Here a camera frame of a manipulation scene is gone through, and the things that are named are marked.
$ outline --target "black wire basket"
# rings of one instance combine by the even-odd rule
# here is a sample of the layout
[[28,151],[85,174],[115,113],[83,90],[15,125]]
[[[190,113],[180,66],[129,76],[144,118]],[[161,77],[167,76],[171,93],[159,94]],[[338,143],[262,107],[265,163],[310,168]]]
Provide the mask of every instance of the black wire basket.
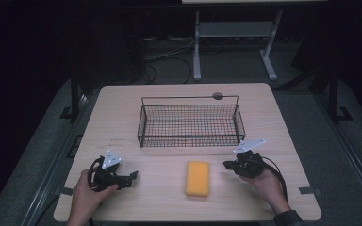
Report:
[[[229,98],[233,103],[224,104]],[[144,97],[138,129],[140,146],[237,146],[245,138],[238,98],[220,93],[208,97]],[[146,101],[160,104],[146,105]]]

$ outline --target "yellow sponge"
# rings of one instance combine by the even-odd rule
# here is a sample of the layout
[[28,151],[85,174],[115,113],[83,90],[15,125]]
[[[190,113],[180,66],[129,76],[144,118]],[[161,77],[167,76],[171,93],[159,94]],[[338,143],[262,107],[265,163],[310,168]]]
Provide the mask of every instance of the yellow sponge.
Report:
[[208,196],[207,162],[188,162],[185,194],[188,196]]

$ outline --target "metal stand leg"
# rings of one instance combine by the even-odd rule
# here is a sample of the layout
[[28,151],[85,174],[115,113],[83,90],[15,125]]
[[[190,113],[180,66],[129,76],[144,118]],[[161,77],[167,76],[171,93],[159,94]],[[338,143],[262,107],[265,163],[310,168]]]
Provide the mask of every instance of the metal stand leg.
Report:
[[199,11],[196,12],[195,21],[195,51],[193,52],[193,78],[201,80],[201,59],[199,58]]
[[274,68],[272,67],[272,62],[269,59],[270,50],[272,49],[272,44],[274,43],[275,35],[277,34],[278,25],[281,20],[283,10],[278,10],[275,15],[274,22],[271,27],[271,32],[269,35],[269,42],[264,50],[260,50],[260,56],[263,60],[264,66],[266,67],[267,74],[271,80],[276,80],[277,75],[275,74]]

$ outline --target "hand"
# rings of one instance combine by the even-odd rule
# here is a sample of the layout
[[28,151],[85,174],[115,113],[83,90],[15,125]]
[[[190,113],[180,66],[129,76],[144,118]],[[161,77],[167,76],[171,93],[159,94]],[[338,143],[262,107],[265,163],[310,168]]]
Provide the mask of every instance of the hand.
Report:
[[280,181],[270,170],[264,169],[255,178],[239,177],[255,187],[258,196],[270,205],[275,215],[290,210],[290,206],[282,192]]
[[72,210],[67,221],[69,226],[86,225],[101,202],[118,188],[117,185],[113,185],[100,192],[91,190],[88,184],[88,172],[88,169],[81,172],[74,187]]

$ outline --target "wooden table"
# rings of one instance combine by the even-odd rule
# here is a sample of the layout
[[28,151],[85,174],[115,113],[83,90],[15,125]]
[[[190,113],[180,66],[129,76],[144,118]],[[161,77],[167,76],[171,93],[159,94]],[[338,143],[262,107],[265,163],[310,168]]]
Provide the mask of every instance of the wooden table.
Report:
[[[265,138],[254,149],[273,160],[288,187],[288,201],[303,220],[317,220],[321,210],[313,194],[302,195],[307,187],[304,169],[272,91],[267,84],[193,84],[116,86],[101,90],[78,149],[65,187],[73,188],[81,170],[113,151],[122,158],[119,175],[138,170],[130,188],[115,192],[97,210],[95,220],[108,221],[257,221],[272,220],[270,207],[260,200],[252,186],[243,182],[222,162],[235,160],[234,147],[141,148],[137,132],[141,97],[211,96],[214,92],[238,95],[245,139]],[[209,196],[185,195],[187,163],[210,164]],[[66,221],[72,197],[61,195],[54,217]]]

